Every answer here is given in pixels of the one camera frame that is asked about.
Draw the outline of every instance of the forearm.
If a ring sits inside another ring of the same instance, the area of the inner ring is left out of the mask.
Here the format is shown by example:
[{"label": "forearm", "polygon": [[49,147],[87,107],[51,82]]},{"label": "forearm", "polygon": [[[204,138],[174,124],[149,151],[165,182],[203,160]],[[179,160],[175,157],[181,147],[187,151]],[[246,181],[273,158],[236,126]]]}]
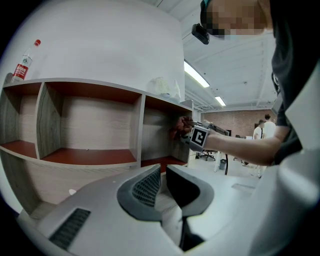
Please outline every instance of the forearm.
[{"label": "forearm", "polygon": [[280,144],[281,140],[276,137],[248,140],[213,134],[208,136],[204,148],[221,151],[252,164],[269,166]]}]

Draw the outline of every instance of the cubby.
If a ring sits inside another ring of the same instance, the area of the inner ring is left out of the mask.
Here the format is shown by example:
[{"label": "cubby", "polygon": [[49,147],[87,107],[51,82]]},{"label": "cubby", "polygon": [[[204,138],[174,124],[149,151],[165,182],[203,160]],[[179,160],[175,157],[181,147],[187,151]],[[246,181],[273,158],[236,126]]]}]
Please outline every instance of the cubby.
[{"label": "cubby", "polygon": [[102,81],[46,78],[5,84],[0,157],[23,209],[40,220],[70,190],[141,166],[186,165],[189,147],[169,139],[192,101],[173,103]]}]

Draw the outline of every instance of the red bottle cap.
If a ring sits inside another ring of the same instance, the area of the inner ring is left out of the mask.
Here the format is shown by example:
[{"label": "red bottle cap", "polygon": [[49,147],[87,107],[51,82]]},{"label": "red bottle cap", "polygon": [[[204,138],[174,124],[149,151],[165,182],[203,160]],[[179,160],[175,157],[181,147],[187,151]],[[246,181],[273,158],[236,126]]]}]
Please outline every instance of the red bottle cap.
[{"label": "red bottle cap", "polygon": [[36,46],[39,46],[39,45],[41,44],[41,41],[40,41],[39,39],[37,39],[37,40],[35,40],[34,44],[35,44]]}]

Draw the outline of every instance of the person's hand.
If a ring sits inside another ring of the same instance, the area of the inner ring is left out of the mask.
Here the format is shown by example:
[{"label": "person's hand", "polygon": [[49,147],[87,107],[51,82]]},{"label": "person's hand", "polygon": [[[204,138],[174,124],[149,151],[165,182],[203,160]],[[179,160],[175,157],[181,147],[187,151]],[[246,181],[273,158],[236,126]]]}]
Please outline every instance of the person's hand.
[{"label": "person's hand", "polygon": [[192,121],[191,116],[181,116],[175,127],[170,129],[169,136],[171,140],[179,140],[181,136],[184,136],[192,131],[192,126],[188,124]]}]

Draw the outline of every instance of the white shirt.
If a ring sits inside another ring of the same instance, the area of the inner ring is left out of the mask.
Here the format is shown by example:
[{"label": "white shirt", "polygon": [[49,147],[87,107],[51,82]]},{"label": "white shirt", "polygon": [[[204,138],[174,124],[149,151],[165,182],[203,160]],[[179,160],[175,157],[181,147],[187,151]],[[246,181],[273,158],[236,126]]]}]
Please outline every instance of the white shirt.
[{"label": "white shirt", "polygon": [[253,136],[252,136],[252,139],[254,140],[255,139],[255,134],[258,134],[256,140],[259,140],[261,139],[261,128],[258,126],[257,128],[254,129],[254,132],[253,132]]},{"label": "white shirt", "polygon": [[274,136],[276,131],[276,125],[274,122],[267,121],[264,123],[263,133],[266,138],[271,138]]}]

